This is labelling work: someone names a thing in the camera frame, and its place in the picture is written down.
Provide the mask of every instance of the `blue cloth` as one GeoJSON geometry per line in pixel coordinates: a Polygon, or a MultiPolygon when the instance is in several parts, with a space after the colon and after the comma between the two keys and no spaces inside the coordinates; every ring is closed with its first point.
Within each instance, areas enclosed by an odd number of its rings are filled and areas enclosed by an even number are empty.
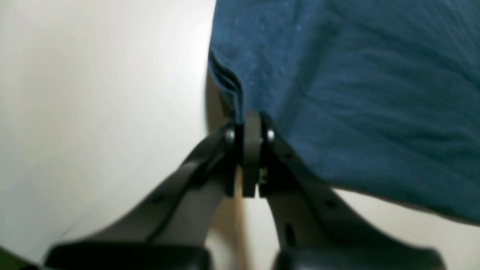
{"type": "Polygon", "coordinates": [[[325,181],[480,222],[480,1],[218,0],[209,68],[325,181]]]}

